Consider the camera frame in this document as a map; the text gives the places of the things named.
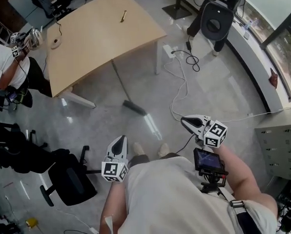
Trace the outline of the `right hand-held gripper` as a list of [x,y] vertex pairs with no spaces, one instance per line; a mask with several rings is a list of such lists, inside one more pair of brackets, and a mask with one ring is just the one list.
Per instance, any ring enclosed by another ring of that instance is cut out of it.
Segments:
[[196,135],[195,142],[200,146],[220,147],[227,136],[227,126],[218,120],[211,120],[209,116],[184,116],[181,124],[191,134]]

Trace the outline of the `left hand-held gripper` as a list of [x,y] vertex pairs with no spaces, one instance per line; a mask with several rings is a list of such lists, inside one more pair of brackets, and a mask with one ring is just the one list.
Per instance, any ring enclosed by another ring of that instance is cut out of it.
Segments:
[[109,182],[123,182],[128,173],[128,142],[125,135],[114,139],[107,147],[102,162],[102,177]]

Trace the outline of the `grey broom with metal handle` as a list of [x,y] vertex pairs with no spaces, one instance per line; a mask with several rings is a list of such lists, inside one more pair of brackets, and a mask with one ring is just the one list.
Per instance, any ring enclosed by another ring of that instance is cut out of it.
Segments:
[[138,106],[137,104],[135,104],[131,100],[131,97],[130,97],[127,89],[125,88],[125,85],[124,85],[124,83],[119,75],[119,72],[118,72],[118,69],[117,69],[117,66],[116,66],[114,60],[111,60],[111,64],[112,64],[113,70],[114,70],[114,72],[115,72],[115,74],[116,74],[116,76],[121,84],[121,87],[122,87],[122,89],[127,97],[127,99],[123,101],[123,106],[136,112],[139,115],[146,116],[146,111],[142,107]]

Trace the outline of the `person's left forearm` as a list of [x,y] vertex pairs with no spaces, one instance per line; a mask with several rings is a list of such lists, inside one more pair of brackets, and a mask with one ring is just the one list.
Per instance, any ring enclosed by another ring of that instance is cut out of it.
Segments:
[[112,230],[114,234],[117,234],[127,217],[124,183],[111,183],[101,214],[99,234],[111,234],[106,222],[107,217],[112,217]]

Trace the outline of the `person's right forearm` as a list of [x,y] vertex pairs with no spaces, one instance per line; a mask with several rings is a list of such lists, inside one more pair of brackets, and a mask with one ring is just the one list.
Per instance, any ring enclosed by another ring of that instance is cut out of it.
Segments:
[[227,180],[234,192],[237,200],[251,200],[268,208],[277,217],[278,208],[276,201],[268,194],[260,191],[255,177],[249,166],[241,160],[236,154],[221,145],[219,148],[212,149],[224,161]]

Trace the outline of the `person's left beige shoe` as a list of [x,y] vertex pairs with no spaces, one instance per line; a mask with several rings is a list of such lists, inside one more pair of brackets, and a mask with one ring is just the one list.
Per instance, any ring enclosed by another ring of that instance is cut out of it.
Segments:
[[145,152],[144,152],[142,146],[137,142],[133,143],[132,149],[133,149],[133,152],[136,156],[145,155]]

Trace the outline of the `person's beige shoe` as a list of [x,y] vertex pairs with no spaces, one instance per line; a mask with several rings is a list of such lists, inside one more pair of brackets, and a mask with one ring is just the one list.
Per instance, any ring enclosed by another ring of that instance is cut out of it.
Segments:
[[170,153],[169,146],[166,143],[162,144],[159,151],[158,151],[158,156],[160,158],[163,158],[166,155],[168,155],[169,153]]
[[145,152],[144,152],[142,146],[137,142],[133,143],[132,149],[133,149],[133,152],[136,156],[145,155]]

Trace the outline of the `person's dark trousers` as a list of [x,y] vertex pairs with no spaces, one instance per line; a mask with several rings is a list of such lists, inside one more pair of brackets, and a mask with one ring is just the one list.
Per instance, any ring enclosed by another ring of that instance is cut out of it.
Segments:
[[[159,158],[159,159],[168,159],[168,158],[172,158],[172,157],[178,157],[179,155],[176,153],[168,153],[167,155]],[[130,162],[129,162],[129,168],[138,165],[138,164],[143,164],[143,163],[148,163],[150,162],[150,159],[148,158],[147,155],[137,155],[134,156]]]

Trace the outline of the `small chest monitor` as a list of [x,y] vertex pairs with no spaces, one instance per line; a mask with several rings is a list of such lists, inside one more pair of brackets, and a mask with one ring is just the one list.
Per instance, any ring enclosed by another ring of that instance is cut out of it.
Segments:
[[219,173],[224,171],[224,167],[217,154],[199,148],[195,148],[193,153],[195,170],[210,170]]

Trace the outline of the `person's right beige shoe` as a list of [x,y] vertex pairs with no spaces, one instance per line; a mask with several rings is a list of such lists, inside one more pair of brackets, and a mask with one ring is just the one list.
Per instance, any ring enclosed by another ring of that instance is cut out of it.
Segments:
[[166,155],[168,155],[169,153],[170,153],[169,146],[166,143],[162,144],[159,151],[158,151],[158,156],[160,158],[163,158]]

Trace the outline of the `black office chair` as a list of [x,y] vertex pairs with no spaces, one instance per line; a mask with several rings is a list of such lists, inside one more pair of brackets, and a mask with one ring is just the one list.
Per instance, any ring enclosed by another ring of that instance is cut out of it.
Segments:
[[85,153],[89,146],[83,146],[80,159],[67,149],[52,152],[55,163],[48,170],[51,187],[40,186],[43,198],[50,207],[54,206],[50,195],[56,191],[67,206],[83,203],[98,192],[88,178],[89,174],[100,174],[101,170],[89,170],[85,165]]
[[44,173],[55,162],[70,153],[68,149],[47,151],[43,146],[26,139],[19,125],[0,122],[0,166],[11,167],[15,172],[26,174]]

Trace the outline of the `person's white shirt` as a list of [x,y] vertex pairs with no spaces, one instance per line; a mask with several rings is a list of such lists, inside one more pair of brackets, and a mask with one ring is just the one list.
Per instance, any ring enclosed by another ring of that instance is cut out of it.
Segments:
[[202,193],[203,178],[178,156],[131,167],[124,180],[127,217],[117,234],[275,234],[263,205],[226,188]]

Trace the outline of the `large white power strip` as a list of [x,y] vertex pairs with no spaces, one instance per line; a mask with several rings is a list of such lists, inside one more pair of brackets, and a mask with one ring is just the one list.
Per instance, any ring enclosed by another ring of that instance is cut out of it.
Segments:
[[176,57],[174,54],[174,50],[168,44],[163,45],[163,49],[170,59],[174,59]]

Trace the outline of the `grey window ledge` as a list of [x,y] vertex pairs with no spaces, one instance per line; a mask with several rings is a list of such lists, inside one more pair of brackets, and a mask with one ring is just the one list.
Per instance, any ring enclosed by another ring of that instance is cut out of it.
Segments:
[[227,45],[245,68],[264,107],[270,111],[289,108],[290,103],[281,80],[278,80],[277,88],[269,82],[271,72],[275,71],[274,65],[252,34],[249,34],[247,39],[244,37],[248,31],[245,31],[240,24],[237,19],[232,23]]

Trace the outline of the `brown cloth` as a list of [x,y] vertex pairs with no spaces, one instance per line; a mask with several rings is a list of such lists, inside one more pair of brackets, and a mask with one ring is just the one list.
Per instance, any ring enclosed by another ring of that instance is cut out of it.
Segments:
[[275,89],[277,89],[278,75],[272,69],[270,70],[269,82]]

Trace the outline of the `grey locker cabinet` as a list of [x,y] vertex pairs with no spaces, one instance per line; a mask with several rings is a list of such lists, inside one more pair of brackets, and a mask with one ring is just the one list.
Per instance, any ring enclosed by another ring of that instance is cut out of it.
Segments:
[[291,180],[291,125],[255,128],[267,173]]

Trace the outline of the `light wooden table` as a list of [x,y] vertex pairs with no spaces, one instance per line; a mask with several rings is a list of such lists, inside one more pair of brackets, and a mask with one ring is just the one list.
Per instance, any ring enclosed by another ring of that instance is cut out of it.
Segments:
[[[124,10],[124,22],[120,23]],[[62,43],[52,50],[52,41]],[[95,104],[72,92],[95,69],[149,44],[156,47],[155,74],[162,66],[165,31],[135,0],[93,0],[47,29],[47,70],[52,96],[89,108]]]

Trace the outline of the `small yellow object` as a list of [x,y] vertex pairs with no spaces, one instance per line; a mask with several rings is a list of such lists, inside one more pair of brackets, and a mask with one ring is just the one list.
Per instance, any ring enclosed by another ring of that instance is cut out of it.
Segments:
[[36,218],[32,217],[32,218],[29,218],[25,221],[26,225],[28,228],[32,229],[34,228],[35,226],[38,225],[38,221]]

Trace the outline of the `beige kettle base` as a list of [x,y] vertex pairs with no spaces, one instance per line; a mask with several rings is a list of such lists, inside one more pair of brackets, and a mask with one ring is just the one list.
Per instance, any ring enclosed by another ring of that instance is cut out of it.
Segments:
[[61,36],[59,36],[52,41],[50,48],[52,50],[57,49],[61,45],[61,43],[62,43],[62,38]]

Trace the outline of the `black equipment pile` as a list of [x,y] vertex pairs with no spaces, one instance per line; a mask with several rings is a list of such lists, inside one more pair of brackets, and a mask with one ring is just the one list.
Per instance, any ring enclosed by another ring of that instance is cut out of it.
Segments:
[[278,227],[276,234],[291,234],[291,180],[276,197],[278,205]]

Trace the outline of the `dark framed window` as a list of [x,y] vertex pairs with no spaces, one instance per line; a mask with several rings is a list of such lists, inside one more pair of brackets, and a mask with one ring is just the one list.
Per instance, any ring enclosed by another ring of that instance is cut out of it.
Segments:
[[291,102],[291,0],[243,0],[237,16],[270,58]]

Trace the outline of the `shiny silver kettle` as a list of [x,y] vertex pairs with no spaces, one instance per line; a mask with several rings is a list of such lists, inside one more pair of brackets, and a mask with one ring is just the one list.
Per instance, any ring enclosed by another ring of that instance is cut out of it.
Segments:
[[24,39],[23,45],[29,50],[36,50],[43,44],[42,27],[31,28]]

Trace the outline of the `black swivel chair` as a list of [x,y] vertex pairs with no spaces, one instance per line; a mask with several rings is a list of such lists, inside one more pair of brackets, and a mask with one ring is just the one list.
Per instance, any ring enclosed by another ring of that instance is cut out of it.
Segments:
[[48,19],[58,18],[59,20],[72,12],[69,8],[71,0],[31,0],[32,3],[43,9]]

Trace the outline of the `pale grey desk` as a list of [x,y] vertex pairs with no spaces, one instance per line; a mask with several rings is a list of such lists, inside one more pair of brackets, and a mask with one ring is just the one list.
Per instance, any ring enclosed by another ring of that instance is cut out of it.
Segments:
[[52,20],[48,19],[44,10],[34,5],[31,0],[8,0],[8,2],[33,27],[46,26]]

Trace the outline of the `black monitor mount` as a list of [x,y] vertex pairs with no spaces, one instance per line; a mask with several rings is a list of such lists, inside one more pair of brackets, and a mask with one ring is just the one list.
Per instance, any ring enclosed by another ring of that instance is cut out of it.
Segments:
[[226,171],[216,172],[211,170],[201,170],[199,175],[203,176],[206,179],[206,182],[202,182],[201,185],[202,193],[212,193],[220,191],[219,188],[225,187],[227,175],[229,173]]

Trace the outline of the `wooden pedestal table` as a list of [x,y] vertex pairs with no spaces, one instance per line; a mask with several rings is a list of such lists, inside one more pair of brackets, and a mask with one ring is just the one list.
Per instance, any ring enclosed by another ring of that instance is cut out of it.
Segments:
[[182,0],[176,0],[174,4],[162,9],[174,20],[191,16],[192,13],[181,5]]

